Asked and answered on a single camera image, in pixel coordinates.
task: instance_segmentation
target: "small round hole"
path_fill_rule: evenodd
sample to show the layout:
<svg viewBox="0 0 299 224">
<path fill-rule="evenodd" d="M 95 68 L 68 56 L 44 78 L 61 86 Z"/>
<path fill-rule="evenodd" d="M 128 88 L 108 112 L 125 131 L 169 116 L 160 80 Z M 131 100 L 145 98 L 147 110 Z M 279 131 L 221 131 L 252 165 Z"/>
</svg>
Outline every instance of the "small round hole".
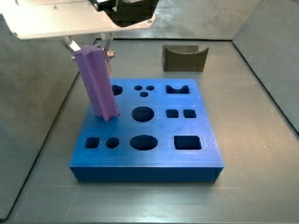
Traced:
<svg viewBox="0 0 299 224">
<path fill-rule="evenodd" d="M 116 147 L 119 146 L 119 139 L 116 137 L 111 137 L 108 140 L 107 140 L 107 147 L 109 149 L 115 149 Z"/>
<path fill-rule="evenodd" d="M 147 92 L 143 92 L 143 93 L 140 94 L 140 96 L 141 96 L 141 97 L 147 97 L 147 96 L 148 96 L 148 93 L 147 93 Z"/>
<path fill-rule="evenodd" d="M 147 89 L 148 91 L 152 91 L 152 90 L 155 90 L 155 87 L 153 87 L 153 86 L 147 86 L 145 89 Z"/>
<path fill-rule="evenodd" d="M 141 86 L 135 86 L 135 90 L 140 91 L 143 89 Z"/>
</svg>

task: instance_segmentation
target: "purple rectangular prism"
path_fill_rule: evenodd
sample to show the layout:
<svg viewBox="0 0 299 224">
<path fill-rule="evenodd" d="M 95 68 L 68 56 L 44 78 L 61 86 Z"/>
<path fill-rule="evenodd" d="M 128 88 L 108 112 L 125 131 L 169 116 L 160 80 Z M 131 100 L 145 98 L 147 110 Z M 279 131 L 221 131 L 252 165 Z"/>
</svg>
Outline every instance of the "purple rectangular prism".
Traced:
<svg viewBox="0 0 299 224">
<path fill-rule="evenodd" d="M 95 115 L 103 116 L 107 122 L 119 113 L 108 78 L 107 57 L 100 45 L 83 46 L 75 52 L 75 59 Z"/>
</svg>

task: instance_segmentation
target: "dark gray block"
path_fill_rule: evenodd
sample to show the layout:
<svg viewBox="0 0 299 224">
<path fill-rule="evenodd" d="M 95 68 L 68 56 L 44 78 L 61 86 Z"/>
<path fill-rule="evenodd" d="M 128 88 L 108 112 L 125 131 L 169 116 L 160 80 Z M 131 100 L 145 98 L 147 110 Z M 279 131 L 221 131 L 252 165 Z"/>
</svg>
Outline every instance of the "dark gray block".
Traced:
<svg viewBox="0 0 299 224">
<path fill-rule="evenodd" d="M 299 4 L 264 0 L 234 44 L 299 132 Z"/>
<path fill-rule="evenodd" d="M 91 44 L 93 36 L 79 37 Z M 0 16 L 0 220 L 7 218 L 77 74 L 61 39 L 19 40 Z"/>
<path fill-rule="evenodd" d="M 203 72 L 209 48 L 199 51 L 196 45 L 163 46 L 163 70 L 165 72 Z"/>
</svg>

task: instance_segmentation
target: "shape sorter board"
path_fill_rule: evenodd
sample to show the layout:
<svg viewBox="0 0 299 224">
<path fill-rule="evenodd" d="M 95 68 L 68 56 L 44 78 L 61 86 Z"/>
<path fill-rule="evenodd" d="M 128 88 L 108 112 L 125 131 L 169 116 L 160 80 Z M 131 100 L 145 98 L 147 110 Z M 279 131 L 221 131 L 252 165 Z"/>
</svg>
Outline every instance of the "shape sorter board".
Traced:
<svg viewBox="0 0 299 224">
<path fill-rule="evenodd" d="M 111 79 L 119 117 L 88 109 L 69 168 L 80 182 L 215 182 L 223 169 L 191 79 Z"/>
</svg>

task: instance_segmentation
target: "large round hole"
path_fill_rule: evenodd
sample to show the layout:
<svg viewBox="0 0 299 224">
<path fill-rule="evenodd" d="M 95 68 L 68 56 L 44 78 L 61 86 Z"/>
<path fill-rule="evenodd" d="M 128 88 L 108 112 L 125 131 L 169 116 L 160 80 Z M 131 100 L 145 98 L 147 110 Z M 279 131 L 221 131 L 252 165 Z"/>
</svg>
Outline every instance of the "large round hole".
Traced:
<svg viewBox="0 0 299 224">
<path fill-rule="evenodd" d="M 129 141 L 131 146 L 139 151 L 149 151 L 157 145 L 157 140 L 152 136 L 135 136 Z"/>
<path fill-rule="evenodd" d="M 119 146 L 119 140 L 116 137 L 111 137 L 108 140 L 107 140 L 107 147 L 109 149 L 115 149 L 116 147 Z"/>
<path fill-rule="evenodd" d="M 132 111 L 132 117 L 133 119 L 140 122 L 145 123 L 149 122 L 155 117 L 155 112 L 148 107 L 139 107 L 135 108 Z"/>
</svg>

